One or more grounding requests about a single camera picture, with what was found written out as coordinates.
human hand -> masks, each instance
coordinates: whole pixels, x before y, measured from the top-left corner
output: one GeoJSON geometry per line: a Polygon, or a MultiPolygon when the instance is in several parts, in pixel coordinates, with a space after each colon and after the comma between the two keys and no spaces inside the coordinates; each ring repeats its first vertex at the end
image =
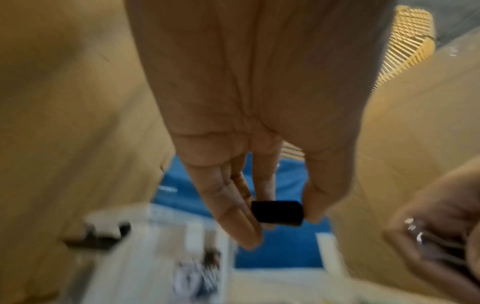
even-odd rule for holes
{"type": "Polygon", "coordinates": [[[480,303],[480,285],[421,255],[404,221],[417,219],[433,233],[466,239],[466,261],[480,280],[480,157],[420,191],[394,216],[384,231],[386,241],[419,278],[465,303],[480,303]]]}
{"type": "Polygon", "coordinates": [[[262,241],[242,175],[275,199],[283,140],[305,152],[308,221],[344,196],[395,2],[127,0],[147,80],[205,204],[241,246],[262,241]]]}

hand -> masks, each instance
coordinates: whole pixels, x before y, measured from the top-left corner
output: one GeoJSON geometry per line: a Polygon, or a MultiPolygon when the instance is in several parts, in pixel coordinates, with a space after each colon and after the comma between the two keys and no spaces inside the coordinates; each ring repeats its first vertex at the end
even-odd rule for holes
{"type": "Polygon", "coordinates": [[[420,254],[406,232],[404,221],[422,221],[435,234],[463,237],[470,271],[480,279],[480,157],[435,181],[413,198],[392,219],[384,232],[408,269],[439,290],[465,303],[480,303],[480,285],[420,254]]]}
{"type": "Polygon", "coordinates": [[[392,0],[127,0],[133,36],[176,152],[220,225],[254,248],[258,200],[275,199],[283,140],[302,148],[307,220],[350,187],[362,111],[392,0]]]}

gray fabric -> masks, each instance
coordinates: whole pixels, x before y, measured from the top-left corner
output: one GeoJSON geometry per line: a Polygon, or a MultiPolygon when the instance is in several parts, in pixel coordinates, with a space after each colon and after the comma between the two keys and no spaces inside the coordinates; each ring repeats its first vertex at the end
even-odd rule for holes
{"type": "Polygon", "coordinates": [[[480,26],[480,0],[398,0],[433,15],[437,48],[480,26]]]}

blue mat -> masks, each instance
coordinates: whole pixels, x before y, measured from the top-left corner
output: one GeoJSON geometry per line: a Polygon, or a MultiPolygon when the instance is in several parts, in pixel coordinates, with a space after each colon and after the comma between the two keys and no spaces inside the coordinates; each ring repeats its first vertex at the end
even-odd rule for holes
{"type": "MultiPolygon", "coordinates": [[[[248,155],[243,174],[255,196],[252,182],[252,156],[248,155]]],[[[282,159],[276,173],[277,200],[300,201],[308,178],[305,163],[282,159]]],[[[178,157],[165,173],[152,201],[181,211],[211,217],[178,157]]],[[[240,249],[236,268],[323,268],[316,233],[331,232],[330,222],[324,219],[316,225],[304,221],[301,227],[278,226],[264,232],[263,244],[254,251],[240,249]]]]}

small black rectangular object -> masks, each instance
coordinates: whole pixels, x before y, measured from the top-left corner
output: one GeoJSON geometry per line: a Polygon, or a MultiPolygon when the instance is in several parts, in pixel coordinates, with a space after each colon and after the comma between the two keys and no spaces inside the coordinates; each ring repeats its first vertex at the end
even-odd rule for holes
{"type": "Polygon", "coordinates": [[[300,226],[304,209],[297,201],[253,201],[251,211],[260,223],[300,226]]]}

